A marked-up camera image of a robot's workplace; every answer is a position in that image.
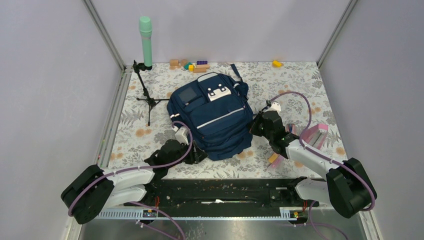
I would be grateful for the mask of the navy blue student backpack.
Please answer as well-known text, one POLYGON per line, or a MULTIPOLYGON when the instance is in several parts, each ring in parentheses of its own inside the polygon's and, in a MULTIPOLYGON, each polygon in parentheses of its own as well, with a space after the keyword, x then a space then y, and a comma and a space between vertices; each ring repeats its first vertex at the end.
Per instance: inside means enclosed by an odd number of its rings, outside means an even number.
POLYGON ((166 109, 175 129, 186 125, 197 147, 212 161, 242 153, 252 145, 248 128, 253 111, 248 103, 249 86, 242 79, 209 72, 170 96, 166 109))

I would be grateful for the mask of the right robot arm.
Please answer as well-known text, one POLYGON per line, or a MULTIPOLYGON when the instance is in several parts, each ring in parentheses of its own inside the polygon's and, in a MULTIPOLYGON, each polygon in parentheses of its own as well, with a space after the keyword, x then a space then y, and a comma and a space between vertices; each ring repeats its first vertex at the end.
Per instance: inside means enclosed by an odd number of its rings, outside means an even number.
POLYGON ((313 200, 331 205, 344 218, 374 208, 377 192, 358 159, 337 161, 304 143, 301 137, 285 130, 275 110, 259 113, 248 126, 251 134, 266 138, 276 154, 299 162, 322 177, 303 178, 289 189, 286 198, 291 205, 313 200))

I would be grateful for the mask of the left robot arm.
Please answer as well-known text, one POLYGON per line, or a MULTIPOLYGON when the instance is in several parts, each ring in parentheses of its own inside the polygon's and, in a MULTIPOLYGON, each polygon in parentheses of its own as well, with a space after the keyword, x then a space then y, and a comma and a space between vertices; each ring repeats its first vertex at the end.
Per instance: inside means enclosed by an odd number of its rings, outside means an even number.
POLYGON ((102 169, 90 165, 65 188, 60 198, 68 215, 78 224, 86 224, 101 211, 124 203, 152 204, 155 192, 148 184, 164 178, 169 168, 177 164, 198 164, 207 156, 195 142, 185 144, 170 139, 137 166, 102 169))

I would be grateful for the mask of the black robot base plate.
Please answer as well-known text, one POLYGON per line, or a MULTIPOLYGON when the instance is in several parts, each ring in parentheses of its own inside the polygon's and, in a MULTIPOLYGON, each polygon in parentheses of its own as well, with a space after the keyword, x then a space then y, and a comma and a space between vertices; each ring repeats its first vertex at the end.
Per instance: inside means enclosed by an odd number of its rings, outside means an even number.
POLYGON ((281 179, 161 179, 146 186, 139 203, 162 208, 202 205, 246 205, 303 210, 312 200, 301 199, 294 184, 302 178, 281 179))

